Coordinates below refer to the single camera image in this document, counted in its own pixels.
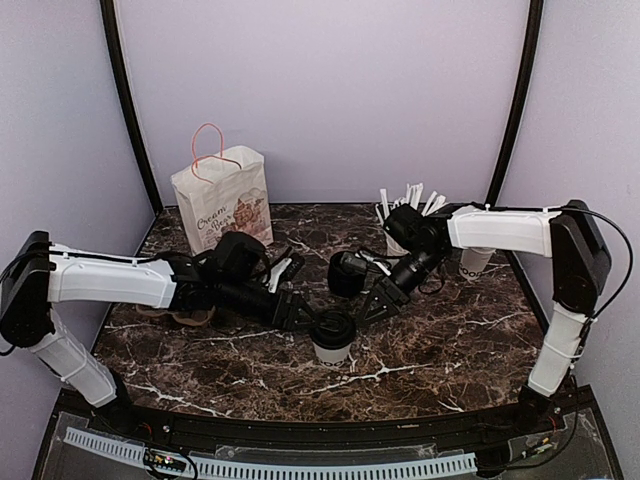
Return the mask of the single black cup lid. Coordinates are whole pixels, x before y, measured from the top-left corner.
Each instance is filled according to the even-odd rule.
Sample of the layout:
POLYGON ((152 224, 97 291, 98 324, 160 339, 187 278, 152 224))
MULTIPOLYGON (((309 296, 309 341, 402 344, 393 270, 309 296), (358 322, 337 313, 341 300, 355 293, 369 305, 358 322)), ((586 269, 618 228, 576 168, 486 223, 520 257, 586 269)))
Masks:
POLYGON ((356 323, 351 315, 338 310, 326 310, 318 314, 317 323, 310 330, 310 338, 321 348, 337 350, 351 344, 356 332, 356 323))

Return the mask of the single white paper cup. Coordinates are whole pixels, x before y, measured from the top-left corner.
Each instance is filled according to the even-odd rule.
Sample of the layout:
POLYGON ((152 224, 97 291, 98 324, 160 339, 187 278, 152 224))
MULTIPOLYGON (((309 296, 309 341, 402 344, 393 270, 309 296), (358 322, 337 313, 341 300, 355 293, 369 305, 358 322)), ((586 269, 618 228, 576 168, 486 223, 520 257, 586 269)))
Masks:
POLYGON ((351 342, 324 342, 313 340, 316 357, 322 366, 339 368, 348 360, 351 342))

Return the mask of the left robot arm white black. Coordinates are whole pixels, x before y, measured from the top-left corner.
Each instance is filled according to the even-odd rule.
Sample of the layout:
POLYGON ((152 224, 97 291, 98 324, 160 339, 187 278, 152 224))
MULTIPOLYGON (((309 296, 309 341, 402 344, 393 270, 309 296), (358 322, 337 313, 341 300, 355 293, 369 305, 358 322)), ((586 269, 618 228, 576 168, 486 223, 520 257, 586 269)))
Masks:
POLYGON ((295 331, 320 319, 304 298, 279 287, 292 260, 273 263, 254 237, 228 232, 195 256, 161 252, 123 257, 54 244, 33 232, 1 275, 1 336, 27 349, 75 388, 120 436, 141 427, 126 388, 54 312, 57 303, 88 301, 147 306, 171 313, 228 310, 268 327, 295 331))

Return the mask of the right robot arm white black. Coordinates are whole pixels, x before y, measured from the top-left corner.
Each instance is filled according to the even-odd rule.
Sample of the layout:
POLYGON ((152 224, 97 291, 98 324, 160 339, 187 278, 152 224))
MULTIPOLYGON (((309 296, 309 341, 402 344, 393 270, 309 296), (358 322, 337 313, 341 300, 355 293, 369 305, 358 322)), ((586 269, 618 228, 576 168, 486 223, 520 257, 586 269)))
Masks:
POLYGON ((530 434, 547 420, 544 398, 556 393, 580 358, 590 328, 604 309, 598 300, 612 257, 596 224, 601 217, 580 200, 521 209, 453 203, 430 215, 403 204, 391 211, 383 230, 407 253, 373 284, 359 319, 375 322, 396 315, 453 249, 514 251, 551 259, 553 315, 526 386, 537 395, 528 396, 510 413, 511 426, 530 434))

